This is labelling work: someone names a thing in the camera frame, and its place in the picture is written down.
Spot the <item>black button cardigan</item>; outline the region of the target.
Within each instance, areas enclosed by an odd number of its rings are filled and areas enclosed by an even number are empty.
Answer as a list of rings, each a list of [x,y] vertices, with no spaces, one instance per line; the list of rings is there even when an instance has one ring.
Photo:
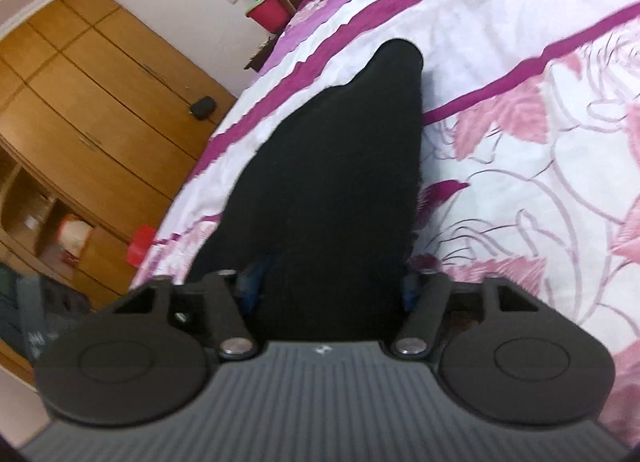
[[[386,341],[420,187],[423,58],[384,42],[348,84],[273,131],[236,180],[188,280],[267,267],[248,321],[264,341]]]

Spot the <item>red object on floor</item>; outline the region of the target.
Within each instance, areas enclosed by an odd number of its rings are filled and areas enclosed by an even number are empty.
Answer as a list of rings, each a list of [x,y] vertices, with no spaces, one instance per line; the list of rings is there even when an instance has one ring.
[[[134,268],[139,268],[145,259],[148,250],[153,244],[156,230],[148,225],[140,226],[131,243],[128,246],[126,254],[126,262]]]

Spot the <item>small black pouch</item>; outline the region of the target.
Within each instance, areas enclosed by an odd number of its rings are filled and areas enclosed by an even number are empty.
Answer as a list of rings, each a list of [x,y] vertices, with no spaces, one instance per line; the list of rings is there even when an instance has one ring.
[[[203,96],[190,105],[189,113],[198,121],[204,121],[215,113],[216,108],[217,102],[211,96]]]

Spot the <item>wooden open shelf unit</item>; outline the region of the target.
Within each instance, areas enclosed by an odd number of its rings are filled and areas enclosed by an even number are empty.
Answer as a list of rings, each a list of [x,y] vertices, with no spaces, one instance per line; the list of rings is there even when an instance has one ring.
[[[91,228],[77,259],[58,241],[73,216]],[[1,145],[2,263],[67,284],[100,309],[128,292],[134,268],[126,252],[119,235],[58,191],[9,145]]]

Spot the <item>brown wooden wardrobe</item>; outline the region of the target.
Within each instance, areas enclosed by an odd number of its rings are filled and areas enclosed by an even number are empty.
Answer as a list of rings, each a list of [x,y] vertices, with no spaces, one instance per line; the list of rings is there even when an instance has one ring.
[[[54,0],[1,43],[2,141],[122,239],[160,223],[234,101],[115,0]]]

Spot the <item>dark wooden nightstand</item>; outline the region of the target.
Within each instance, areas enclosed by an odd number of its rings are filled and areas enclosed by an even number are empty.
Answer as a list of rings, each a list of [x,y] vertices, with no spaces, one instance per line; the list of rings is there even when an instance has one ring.
[[[258,51],[250,58],[250,61],[248,61],[248,63],[244,66],[245,70],[254,70],[254,72],[258,73],[270,57],[271,53],[274,50],[274,47],[276,47],[278,39],[279,35],[273,35],[266,42],[264,42],[259,47]]]

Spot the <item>pink floral bed cover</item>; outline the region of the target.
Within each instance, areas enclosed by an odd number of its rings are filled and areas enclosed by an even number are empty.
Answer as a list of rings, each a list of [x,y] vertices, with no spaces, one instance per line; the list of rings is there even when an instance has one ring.
[[[176,281],[280,122],[390,38],[420,49],[415,265],[502,274],[600,339],[639,440],[639,0],[311,0],[210,137],[136,274]]]

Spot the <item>red plastic bucket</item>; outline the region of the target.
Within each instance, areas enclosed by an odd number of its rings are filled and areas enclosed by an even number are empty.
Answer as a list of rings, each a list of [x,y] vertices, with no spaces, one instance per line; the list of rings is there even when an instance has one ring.
[[[279,30],[284,29],[292,18],[280,0],[257,0],[254,6],[245,12],[245,16],[270,34],[277,34]]]

